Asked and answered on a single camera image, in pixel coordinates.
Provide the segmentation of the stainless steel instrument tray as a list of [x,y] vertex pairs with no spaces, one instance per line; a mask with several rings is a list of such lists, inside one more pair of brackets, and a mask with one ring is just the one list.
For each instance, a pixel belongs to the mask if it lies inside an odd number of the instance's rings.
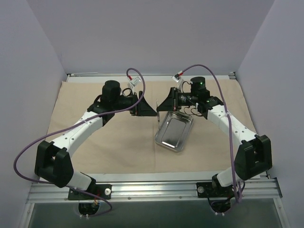
[[181,152],[193,124],[193,117],[183,112],[168,112],[155,134],[155,142],[174,152]]

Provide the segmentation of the beige cloth wrap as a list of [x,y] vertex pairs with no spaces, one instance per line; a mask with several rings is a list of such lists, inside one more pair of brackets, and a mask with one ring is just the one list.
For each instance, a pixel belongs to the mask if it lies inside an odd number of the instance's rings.
[[[236,80],[220,79],[228,110],[243,125],[257,132]],[[53,110],[48,133],[75,124],[104,83],[63,82]],[[170,81],[148,81],[144,98],[154,109],[176,86]],[[222,171],[230,167],[229,139],[214,123],[194,116],[183,150],[173,152],[155,143],[157,117],[131,116],[129,111],[115,116],[94,132],[72,155],[73,168],[92,173],[161,173]]]

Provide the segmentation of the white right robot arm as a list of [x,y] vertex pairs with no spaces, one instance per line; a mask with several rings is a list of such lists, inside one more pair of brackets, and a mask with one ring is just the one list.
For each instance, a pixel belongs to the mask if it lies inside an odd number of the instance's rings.
[[271,141],[266,135],[259,136],[234,117],[224,99],[212,96],[206,88],[205,78],[193,77],[190,92],[172,87],[166,99],[157,107],[158,112],[178,111],[183,106],[193,106],[207,120],[214,123],[229,136],[230,146],[237,146],[237,153],[231,153],[230,168],[212,177],[211,190],[222,196],[228,187],[251,179],[272,168]]

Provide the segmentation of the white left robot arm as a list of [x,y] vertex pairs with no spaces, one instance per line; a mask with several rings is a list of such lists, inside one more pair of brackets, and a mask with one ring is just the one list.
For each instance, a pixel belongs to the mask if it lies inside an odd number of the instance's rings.
[[116,111],[129,111],[132,116],[156,116],[148,105],[143,91],[124,96],[120,83],[108,80],[102,93],[89,106],[73,128],[51,142],[42,141],[37,148],[34,172],[59,188],[69,186],[79,189],[84,199],[91,199],[96,193],[95,180],[75,171],[71,157],[80,145],[95,131],[105,126]]

